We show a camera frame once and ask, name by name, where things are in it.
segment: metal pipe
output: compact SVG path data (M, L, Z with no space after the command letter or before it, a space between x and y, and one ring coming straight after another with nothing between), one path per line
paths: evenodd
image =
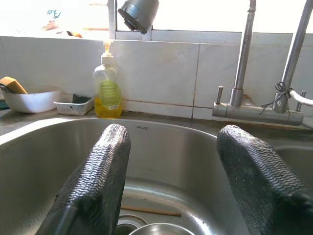
M298 101L300 104L304 104L304 105L313 107L313 100L312 99L306 99L305 97L302 96L302 95L305 95L305 93L306 92L301 93L301 95L299 95L297 92L295 92L295 90L290 91L291 97L294 98L296 101Z
M230 104L234 107L239 107L241 105L241 100L243 96L243 89L245 75L246 75L246 66L248 63L250 44L252 38L252 28L254 15L256 10L256 0L250 0L250 7L248 10L248 16L246 19L246 27L243 32L241 44L240 44L240 53L239 53L239 61L237 66L237 73L235 79L235 85L232 90L232 94L230 97Z
M262 107L256 106L241 105L239 108L235 108L225 103L214 103L213 116L294 126L301 125L303 122L302 112L288 110L280 114L273 111L271 108L266 108L266 110L260 114L262 110Z
M217 93L217 101L216 101L217 104L219 104L221 102L223 88L224 88L223 86L219 86L219 92Z
M313 0L307 0L303 8L297 32L294 33L292 37L283 77L281 80L285 84L286 90L290 89L292 77L299 59L307 26L309 24L309 20L311 17L312 9L313 9ZM278 113L284 113L287 109L287 103L288 97L284 95L280 98L280 100L273 104L273 110L275 110Z
M307 91L302 91L302 92L301 92L301 97L304 98L306 94L307 94ZM302 103L300 103L300 102L298 101L298 104L297 104L297 107L295 108L295 110L299 112L299 111L301 110L301 107L302 107Z

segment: wall tile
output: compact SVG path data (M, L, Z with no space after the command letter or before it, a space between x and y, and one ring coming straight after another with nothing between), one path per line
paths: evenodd
M244 91L256 104L272 101L274 85L281 79L287 53L286 47L251 47ZM224 86L222 102L229 101L238 56L238 46L201 45L195 106L212 108L219 85Z
M144 112L149 114L159 114L174 117L191 118L192 107L153 104L146 102L124 101L124 110Z
M2 37L7 74L26 88L55 85L65 93L93 95L92 72L101 41Z
M201 44L195 106L212 108L218 87L224 86L221 101L228 102L234 84L239 46Z
M192 106L199 44L115 41L128 100Z
M256 105L273 101L275 83L282 79L287 54L287 47L251 47L244 91Z
M2 37L0 36L0 79L7 76L5 53L2 43Z

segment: countertop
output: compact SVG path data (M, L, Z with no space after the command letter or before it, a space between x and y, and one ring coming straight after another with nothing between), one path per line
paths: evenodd
M38 114L22 114L14 112L10 109L0 111L0 136L23 126L31 124L38 120L50 118L80 119L80 118L96 118L94 110L91 110L84 116L66 116L57 114L56 110ZM180 125L205 131L212 135L217 135L219 130L228 124L234 124L249 133L267 141L296 141L301 143L313 144L313 131L301 130L293 127L266 125L266 124L245 124L233 123L228 121L215 120L198 120L181 117L169 117L161 115L152 115L136 112L123 112L121 119L135 119L144 121L162 122L174 125Z

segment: sink basin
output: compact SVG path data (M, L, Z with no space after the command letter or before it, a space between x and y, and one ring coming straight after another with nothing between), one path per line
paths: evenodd
M313 148L301 146L288 146L276 148L290 168L310 188L313 188Z
M1 234L35 234L66 178L111 123L126 126L132 140L122 204L181 213L121 210L119 235L158 222L197 235L249 234L215 136L170 124L96 118L48 119L0 137Z

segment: faucet handle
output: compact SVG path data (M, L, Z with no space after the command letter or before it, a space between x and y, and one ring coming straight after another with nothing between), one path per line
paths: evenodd
M222 93L223 93L223 88L224 88L223 86L219 86L219 92L217 93L216 104L220 104Z
M302 91L300 95L302 97L305 97L306 94L307 94L306 91ZM302 104L300 102L298 102L297 107L295 108L295 110L299 112L301 110L301 106L302 106Z

